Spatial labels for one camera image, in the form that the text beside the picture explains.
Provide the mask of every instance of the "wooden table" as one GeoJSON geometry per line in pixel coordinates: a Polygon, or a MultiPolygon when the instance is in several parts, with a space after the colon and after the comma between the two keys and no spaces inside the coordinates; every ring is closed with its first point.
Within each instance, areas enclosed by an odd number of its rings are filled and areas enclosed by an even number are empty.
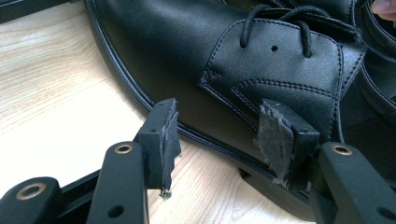
{"type": "MultiPolygon", "coordinates": [[[[144,120],[109,73],[82,2],[0,24],[0,196],[31,177],[64,186],[99,169],[144,120]]],[[[172,198],[148,191],[151,223],[304,223],[230,162],[181,145],[172,198]]]]}

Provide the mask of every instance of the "shoelace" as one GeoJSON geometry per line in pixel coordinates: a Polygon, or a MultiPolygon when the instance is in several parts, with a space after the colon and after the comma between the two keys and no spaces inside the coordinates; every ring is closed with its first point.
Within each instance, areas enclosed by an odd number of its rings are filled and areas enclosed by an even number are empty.
{"type": "MultiPolygon", "coordinates": [[[[244,29],[241,34],[241,39],[240,39],[240,45],[242,48],[245,48],[248,46],[248,40],[250,37],[251,29],[253,26],[253,21],[254,18],[259,14],[260,12],[270,9],[268,5],[258,5],[254,7],[250,13],[247,15],[247,19],[245,21],[244,29]]],[[[293,9],[292,11],[286,13],[284,16],[279,18],[280,21],[289,21],[291,23],[294,23],[295,25],[298,25],[301,30],[302,34],[302,40],[303,40],[303,55],[305,58],[309,58],[312,55],[312,49],[311,49],[311,42],[312,42],[312,37],[311,37],[311,32],[309,29],[308,24],[306,22],[301,21],[301,20],[294,20],[294,18],[300,14],[305,14],[305,13],[312,13],[312,14],[317,14],[320,16],[324,16],[327,18],[330,18],[330,15],[324,11],[323,9],[320,9],[318,7],[312,7],[312,6],[303,6],[303,7],[297,7],[293,9]]]]}

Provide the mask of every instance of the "wood grain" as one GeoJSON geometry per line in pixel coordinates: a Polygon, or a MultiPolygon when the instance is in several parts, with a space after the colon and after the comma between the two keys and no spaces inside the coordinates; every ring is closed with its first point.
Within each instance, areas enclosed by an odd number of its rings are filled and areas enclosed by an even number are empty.
{"type": "MultiPolygon", "coordinates": [[[[144,119],[110,75],[82,2],[0,24],[0,196],[31,177],[64,186],[99,169],[144,119]]],[[[186,142],[172,192],[148,191],[151,223],[305,223],[186,142]]]]}

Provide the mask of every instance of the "black shoelace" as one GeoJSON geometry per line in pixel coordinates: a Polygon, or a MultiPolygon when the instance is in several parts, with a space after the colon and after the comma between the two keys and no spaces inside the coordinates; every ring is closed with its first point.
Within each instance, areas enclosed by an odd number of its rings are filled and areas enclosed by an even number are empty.
{"type": "MultiPolygon", "coordinates": [[[[242,48],[245,48],[248,46],[248,40],[250,36],[250,32],[253,26],[253,21],[254,18],[259,14],[260,12],[270,9],[271,7],[267,5],[259,5],[254,7],[250,13],[247,16],[247,19],[245,21],[245,26],[241,34],[241,39],[240,39],[240,45],[242,48]]],[[[320,16],[328,17],[330,18],[330,15],[324,11],[323,9],[320,9],[318,7],[312,7],[312,6],[303,6],[303,7],[297,7],[293,9],[292,11],[286,13],[284,16],[279,18],[280,21],[289,21],[295,25],[298,25],[301,30],[302,34],[302,40],[303,40],[303,55],[305,58],[309,58],[312,55],[312,49],[311,49],[311,42],[312,42],[312,37],[311,37],[311,32],[309,29],[308,24],[306,22],[301,21],[301,20],[294,20],[295,17],[297,17],[300,14],[306,14],[306,13],[312,13],[312,14],[317,14],[320,16]]]]}

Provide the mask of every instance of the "wooden surface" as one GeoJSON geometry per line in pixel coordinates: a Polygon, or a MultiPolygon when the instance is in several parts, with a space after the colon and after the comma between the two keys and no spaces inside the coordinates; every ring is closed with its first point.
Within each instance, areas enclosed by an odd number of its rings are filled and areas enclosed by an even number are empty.
{"type": "MultiPolygon", "coordinates": [[[[31,177],[64,186],[99,169],[144,119],[110,75],[82,2],[0,24],[0,196],[31,177]]],[[[172,198],[148,191],[151,223],[303,223],[228,161],[181,145],[172,198]]]]}

